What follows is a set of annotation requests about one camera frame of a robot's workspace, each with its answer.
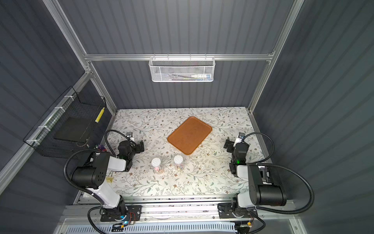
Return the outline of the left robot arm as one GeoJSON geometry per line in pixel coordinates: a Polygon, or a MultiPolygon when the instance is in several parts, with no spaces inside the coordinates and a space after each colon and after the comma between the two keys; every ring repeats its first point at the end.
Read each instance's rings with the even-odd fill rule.
{"type": "Polygon", "coordinates": [[[93,196],[100,202],[98,207],[102,222],[139,221],[142,212],[141,205],[127,205],[121,195],[114,191],[106,180],[106,172],[127,172],[132,166],[130,160],[124,160],[111,155],[110,152],[97,149],[84,149],[73,153],[66,161],[63,174],[67,182],[74,188],[93,196]],[[78,166],[69,175],[69,162],[79,154],[89,156],[82,166],[78,166]]]}

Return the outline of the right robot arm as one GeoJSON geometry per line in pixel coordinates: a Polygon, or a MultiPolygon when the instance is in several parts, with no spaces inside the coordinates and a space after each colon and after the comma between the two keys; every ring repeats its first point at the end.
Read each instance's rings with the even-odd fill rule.
{"type": "Polygon", "coordinates": [[[242,142],[241,138],[235,141],[226,139],[224,149],[231,153],[229,164],[230,172],[236,178],[248,182],[248,191],[241,192],[232,199],[226,209],[234,216],[249,215],[247,208],[257,206],[284,206],[287,203],[286,193],[281,185],[276,169],[269,166],[250,165],[246,162],[249,144],[242,142]]]}

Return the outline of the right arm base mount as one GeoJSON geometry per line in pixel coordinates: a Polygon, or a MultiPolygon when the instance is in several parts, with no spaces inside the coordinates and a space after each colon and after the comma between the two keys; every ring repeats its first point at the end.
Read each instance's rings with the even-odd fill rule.
{"type": "Polygon", "coordinates": [[[253,219],[253,215],[257,215],[256,210],[248,210],[247,208],[241,208],[233,203],[219,203],[217,205],[218,214],[220,219],[230,218],[248,218],[253,219]]]}

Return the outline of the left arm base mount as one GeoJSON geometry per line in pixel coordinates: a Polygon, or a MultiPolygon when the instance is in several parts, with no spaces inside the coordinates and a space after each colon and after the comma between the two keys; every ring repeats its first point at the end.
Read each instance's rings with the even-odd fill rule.
{"type": "Polygon", "coordinates": [[[141,216],[142,206],[131,205],[113,209],[101,208],[100,214],[101,222],[124,222],[124,221],[139,221],[141,216]]]}

